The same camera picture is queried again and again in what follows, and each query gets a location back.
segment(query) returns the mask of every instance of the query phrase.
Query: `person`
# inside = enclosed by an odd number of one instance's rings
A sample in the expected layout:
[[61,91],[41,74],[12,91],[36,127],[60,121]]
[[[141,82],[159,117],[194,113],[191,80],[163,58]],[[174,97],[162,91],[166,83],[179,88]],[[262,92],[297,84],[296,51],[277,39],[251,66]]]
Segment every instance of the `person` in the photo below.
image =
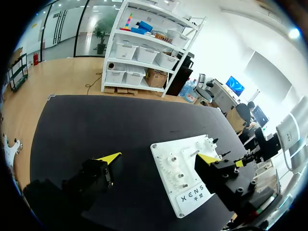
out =
[[246,121],[246,127],[250,126],[251,112],[254,108],[255,108],[254,102],[248,102],[247,105],[245,103],[240,103],[235,107],[240,117]]
[[242,144],[244,144],[247,140],[249,140],[248,134],[249,130],[256,126],[255,122],[251,123],[251,112],[255,108],[254,102],[248,102],[248,104],[241,103],[235,107],[236,111],[240,115],[240,117],[246,121],[246,126],[241,133],[239,133],[239,139],[241,140]]

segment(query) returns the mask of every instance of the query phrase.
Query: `wooden floor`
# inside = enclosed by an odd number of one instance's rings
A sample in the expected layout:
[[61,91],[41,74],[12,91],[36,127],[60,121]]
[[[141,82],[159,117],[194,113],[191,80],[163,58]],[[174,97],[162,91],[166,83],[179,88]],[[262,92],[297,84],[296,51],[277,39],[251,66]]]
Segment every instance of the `wooden floor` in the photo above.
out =
[[[15,156],[15,177],[23,189],[30,183],[30,153],[32,140],[38,119],[50,94],[86,95],[86,84],[92,84],[102,72],[104,58],[69,58],[39,63],[29,69],[29,79],[16,93],[8,88],[4,94],[5,102],[2,114],[2,132],[13,145],[14,138],[19,139],[24,148]],[[101,80],[89,90],[89,95],[114,95],[182,102],[180,97],[166,95],[154,91],[139,90],[137,96],[127,94],[107,94],[101,92]]]

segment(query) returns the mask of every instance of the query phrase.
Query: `glass door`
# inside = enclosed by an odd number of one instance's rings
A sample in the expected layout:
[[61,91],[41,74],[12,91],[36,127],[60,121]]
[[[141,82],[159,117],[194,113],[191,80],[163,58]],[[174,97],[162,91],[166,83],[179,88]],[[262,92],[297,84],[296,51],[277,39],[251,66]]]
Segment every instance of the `glass door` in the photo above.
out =
[[89,0],[78,32],[76,56],[105,56],[121,5],[120,0]]
[[42,60],[74,56],[78,24],[87,0],[59,0],[52,4],[44,30]]

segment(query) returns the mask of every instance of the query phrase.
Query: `blue screen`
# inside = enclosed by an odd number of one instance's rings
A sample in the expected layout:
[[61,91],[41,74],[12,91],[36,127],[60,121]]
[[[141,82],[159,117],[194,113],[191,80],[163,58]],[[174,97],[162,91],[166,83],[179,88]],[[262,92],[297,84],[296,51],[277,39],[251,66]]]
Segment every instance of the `blue screen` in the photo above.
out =
[[226,84],[237,96],[240,96],[243,90],[245,90],[242,84],[240,84],[233,76],[229,78]]

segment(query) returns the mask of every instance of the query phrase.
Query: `computer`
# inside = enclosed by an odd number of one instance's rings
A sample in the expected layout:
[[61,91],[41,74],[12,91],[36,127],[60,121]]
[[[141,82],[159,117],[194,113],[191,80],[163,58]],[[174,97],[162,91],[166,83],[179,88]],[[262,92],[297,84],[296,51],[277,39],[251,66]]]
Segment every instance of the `computer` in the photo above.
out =
[[233,76],[231,76],[226,85],[237,95],[240,96],[245,88]]
[[252,114],[254,115],[256,121],[260,124],[261,127],[264,127],[269,121],[269,119],[266,117],[266,115],[263,113],[259,106],[256,106],[254,108]]

